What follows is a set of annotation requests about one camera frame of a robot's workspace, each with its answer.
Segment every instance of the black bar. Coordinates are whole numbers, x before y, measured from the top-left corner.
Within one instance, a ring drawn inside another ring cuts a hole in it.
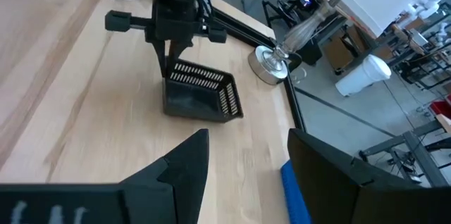
[[[303,132],[307,132],[307,128],[305,127],[304,123],[304,118],[302,117],[301,109],[299,108],[299,104],[297,103],[295,88],[293,87],[290,73],[288,73],[288,76],[283,81],[283,84],[285,85],[285,91],[287,92],[288,103],[291,108],[291,114],[295,122],[295,127],[297,129],[301,129]]]
[[[321,23],[321,26],[326,26],[324,29],[321,30],[320,33],[315,37],[316,41],[318,42],[318,45],[322,45],[327,39],[329,39],[333,34],[335,34],[343,25],[346,23],[346,18],[342,16],[329,16],[328,19],[332,19],[333,22],[330,23],[328,21],[327,23]]]
[[[428,152],[437,151],[441,149],[451,149],[451,137],[442,139],[440,141],[437,141],[436,143],[429,144],[425,146],[425,148],[426,150],[428,150]]]
[[[408,50],[408,51],[405,51],[404,53],[402,53],[398,57],[396,57],[396,58],[392,59],[391,61],[389,61],[387,63],[387,65],[388,65],[388,67],[396,66],[397,64],[403,62],[406,58],[408,58],[409,56],[414,55],[414,54],[415,54],[415,51],[413,51],[411,49]]]

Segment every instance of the metal frame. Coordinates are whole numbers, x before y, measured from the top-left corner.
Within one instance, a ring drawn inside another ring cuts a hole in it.
[[[268,47],[274,47],[275,44],[271,38],[266,35],[261,34],[255,29],[249,27],[248,25],[236,20],[235,18],[227,15],[226,13],[218,10],[217,8],[212,8],[214,15],[216,17],[216,22],[222,25],[229,35],[244,42],[250,46],[257,47],[259,45],[264,45]],[[284,80],[285,91],[287,93],[288,103],[290,105],[291,113],[295,126],[302,131],[306,131],[304,119],[302,113],[299,109],[299,104],[295,96],[295,91],[291,82],[290,74]]]
[[[386,151],[393,157],[395,165],[400,169],[402,176],[405,179],[411,180],[410,175],[402,168],[402,162],[397,154],[397,150],[393,149],[393,147],[400,144],[406,144],[432,186],[449,186],[447,180],[440,172],[440,169],[434,163],[429,152],[419,139],[420,136],[427,135],[428,133],[439,129],[442,129],[442,125],[437,120],[434,120],[412,131],[405,132],[400,136],[393,137],[366,150],[360,151],[359,155],[364,161],[368,161],[368,156]]]

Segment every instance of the light wood tabletop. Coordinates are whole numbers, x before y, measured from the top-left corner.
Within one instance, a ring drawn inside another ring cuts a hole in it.
[[[149,17],[151,0],[0,0],[0,182],[118,182],[200,128],[210,134],[200,223],[287,223],[280,167],[294,127],[283,85],[247,63],[253,48],[194,38],[181,58],[235,77],[243,119],[166,116],[144,33],[107,32],[110,10]],[[273,36],[221,0],[214,6]]]

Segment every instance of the concrete floor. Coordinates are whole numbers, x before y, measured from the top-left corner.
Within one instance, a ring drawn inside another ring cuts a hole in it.
[[[242,10],[241,0],[224,1]],[[266,23],[262,9],[253,11],[250,15]],[[273,29],[278,39],[288,30],[282,22],[273,24]],[[433,119],[424,115],[428,111],[427,104],[441,98],[438,91],[422,92],[417,87],[403,82],[396,74],[389,80],[377,82],[351,97],[342,97],[335,88],[335,83],[340,78],[333,73],[327,58],[321,58],[315,67],[306,64],[302,64],[302,67],[307,71],[307,78],[299,82],[297,87],[337,107],[334,109],[303,94],[297,94],[308,133],[350,155],[356,155],[360,149],[391,138],[388,134],[400,135],[427,123]],[[300,69],[293,73],[299,77],[301,74]],[[425,111],[418,112],[422,107],[426,107]],[[351,115],[338,111],[340,109]],[[423,143],[436,142],[444,137],[448,136],[443,132],[433,132],[426,136]],[[438,165],[443,165],[451,162],[449,154],[451,151],[442,150],[433,152],[432,156]],[[386,163],[387,159],[388,154],[379,154],[369,160],[379,168],[400,175],[397,167],[392,168]],[[442,172],[451,182],[451,167],[442,169]],[[424,177],[423,181],[422,185],[428,186]]]

